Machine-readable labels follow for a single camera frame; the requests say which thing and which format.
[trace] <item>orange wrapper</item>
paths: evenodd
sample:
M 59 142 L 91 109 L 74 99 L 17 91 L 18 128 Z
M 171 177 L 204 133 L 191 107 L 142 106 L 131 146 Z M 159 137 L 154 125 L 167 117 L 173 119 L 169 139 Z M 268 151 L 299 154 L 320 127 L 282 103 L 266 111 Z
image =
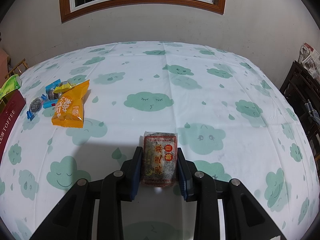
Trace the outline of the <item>orange wrapper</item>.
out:
M 59 98 L 51 119 L 53 125 L 83 127 L 83 97 L 89 87 L 89 80 L 76 85 Z

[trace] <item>wall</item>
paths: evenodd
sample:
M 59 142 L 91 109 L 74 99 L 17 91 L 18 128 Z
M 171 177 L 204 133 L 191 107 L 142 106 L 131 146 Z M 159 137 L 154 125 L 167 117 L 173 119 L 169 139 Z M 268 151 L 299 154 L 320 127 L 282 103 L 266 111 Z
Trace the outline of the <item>wall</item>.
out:
M 34 65 L 87 46 L 115 41 L 181 41 L 249 58 L 280 87 L 301 44 L 320 52 L 320 31 L 301 0 L 226 0 L 224 15 L 163 4 L 93 12 L 61 24 L 59 0 L 16 0 L 0 23 L 12 64 Z

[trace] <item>green tissue package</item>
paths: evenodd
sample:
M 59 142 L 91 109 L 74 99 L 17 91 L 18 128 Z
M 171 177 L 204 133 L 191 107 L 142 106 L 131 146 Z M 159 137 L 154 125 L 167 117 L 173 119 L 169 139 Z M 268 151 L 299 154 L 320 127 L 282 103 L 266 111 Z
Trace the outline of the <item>green tissue package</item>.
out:
M 9 77 L 0 89 L 0 98 L 2 98 L 3 96 L 15 89 L 19 89 L 21 87 L 21 84 L 22 81 L 18 74 Z

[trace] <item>white tablecloth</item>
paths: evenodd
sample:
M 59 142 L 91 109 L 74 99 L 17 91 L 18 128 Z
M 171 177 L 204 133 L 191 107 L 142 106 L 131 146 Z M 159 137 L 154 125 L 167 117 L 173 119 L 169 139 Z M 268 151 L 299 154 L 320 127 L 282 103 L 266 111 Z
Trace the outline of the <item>white tablecloth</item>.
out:
M 30 102 L 58 78 L 90 79 L 82 129 L 53 126 L 54 107 L 27 120 Z M 300 239 L 318 213 L 319 181 L 302 126 L 246 58 L 185 43 L 121 42 L 59 55 L 21 79 L 27 107 L 0 167 L 0 216 L 16 239 L 28 240 L 77 179 L 118 170 L 145 131 L 177 132 L 199 170 L 239 178 L 288 240 Z M 126 240 L 192 239 L 194 221 L 195 204 L 177 185 L 140 185 L 135 201 L 123 203 Z

